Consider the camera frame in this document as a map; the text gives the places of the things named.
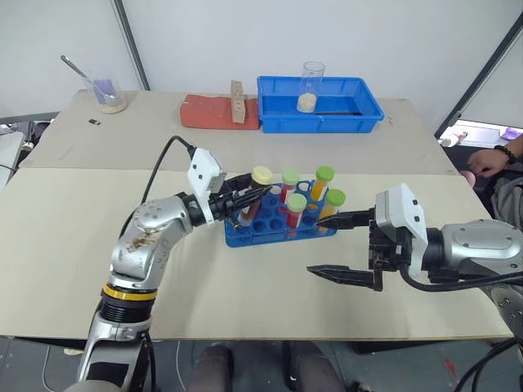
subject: white wall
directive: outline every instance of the white wall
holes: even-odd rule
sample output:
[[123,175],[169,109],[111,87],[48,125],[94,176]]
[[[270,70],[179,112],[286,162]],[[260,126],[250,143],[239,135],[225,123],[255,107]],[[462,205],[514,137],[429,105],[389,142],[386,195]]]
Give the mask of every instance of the white wall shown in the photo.
[[153,90],[227,92],[232,78],[360,76],[410,99],[434,132],[521,12],[521,0],[125,0]]
[[62,53],[139,88],[110,0],[0,0],[0,16],[0,118],[62,110],[84,88]]
[[472,98],[462,119],[523,128],[523,33]]

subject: yellow liquid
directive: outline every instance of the yellow liquid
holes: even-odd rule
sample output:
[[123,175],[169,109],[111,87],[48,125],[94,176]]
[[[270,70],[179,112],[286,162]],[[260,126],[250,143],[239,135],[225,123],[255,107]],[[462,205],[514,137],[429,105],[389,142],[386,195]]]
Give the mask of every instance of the yellow liquid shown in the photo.
[[[321,209],[320,212],[320,218],[318,218],[318,221],[322,218],[325,218],[326,216],[331,216],[337,213],[336,207],[329,206],[328,204],[325,204],[324,207]],[[318,227],[318,233],[319,234],[325,234],[327,233],[327,228],[325,227]]]
[[324,193],[324,189],[327,186],[327,183],[324,181],[316,180],[314,181],[314,185],[312,185],[311,190],[311,199],[315,200],[316,202],[321,199]]

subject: person's hand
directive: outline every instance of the person's hand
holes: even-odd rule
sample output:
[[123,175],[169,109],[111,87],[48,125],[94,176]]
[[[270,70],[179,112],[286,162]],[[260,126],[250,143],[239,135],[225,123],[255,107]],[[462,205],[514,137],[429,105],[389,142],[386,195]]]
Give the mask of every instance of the person's hand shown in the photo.
[[483,149],[472,154],[467,163],[477,176],[490,177],[507,166],[508,156],[498,149]]

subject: green test tube cap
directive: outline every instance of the green test tube cap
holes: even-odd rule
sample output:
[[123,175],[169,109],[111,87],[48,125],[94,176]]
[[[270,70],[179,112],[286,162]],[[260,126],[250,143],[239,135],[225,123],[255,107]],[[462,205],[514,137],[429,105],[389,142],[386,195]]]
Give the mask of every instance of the green test tube cap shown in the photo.
[[334,178],[334,169],[330,166],[320,166],[316,170],[316,178],[321,181],[330,182]]
[[288,169],[284,171],[282,180],[286,185],[295,185],[300,180],[300,173],[294,169]]
[[307,199],[302,194],[292,194],[287,199],[287,208],[292,212],[302,212],[307,205]]
[[340,207],[345,202],[345,194],[340,189],[331,189],[325,195],[325,202],[333,207]]

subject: robotic arm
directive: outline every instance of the robotic arm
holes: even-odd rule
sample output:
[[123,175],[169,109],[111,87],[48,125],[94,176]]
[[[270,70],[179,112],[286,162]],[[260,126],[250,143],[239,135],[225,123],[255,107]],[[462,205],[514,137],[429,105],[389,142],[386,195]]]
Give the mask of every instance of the robotic arm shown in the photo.
[[[405,184],[378,194],[375,207],[368,211],[327,216],[317,225],[368,226],[372,272],[317,265],[307,268],[313,274],[375,291],[383,289],[383,271],[397,270],[407,284],[427,292],[479,287],[496,304],[516,339],[523,341],[523,233],[516,227],[480,219],[427,229],[423,210]],[[434,284],[415,280],[421,270]]]
[[230,217],[269,190],[238,194],[235,191],[248,187],[250,174],[224,182],[226,173],[214,157],[188,146],[192,160],[187,176],[194,194],[152,200],[134,211],[113,251],[78,370],[79,383],[68,392],[142,389],[152,350],[150,313],[171,250],[195,226]]

